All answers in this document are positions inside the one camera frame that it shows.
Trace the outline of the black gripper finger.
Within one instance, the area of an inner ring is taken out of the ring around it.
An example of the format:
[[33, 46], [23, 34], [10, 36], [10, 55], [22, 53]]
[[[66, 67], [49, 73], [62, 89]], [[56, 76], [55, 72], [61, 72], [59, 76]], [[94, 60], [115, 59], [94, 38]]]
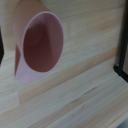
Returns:
[[2, 63], [3, 56], [4, 56], [4, 47], [3, 47], [2, 34], [0, 29], [0, 64]]

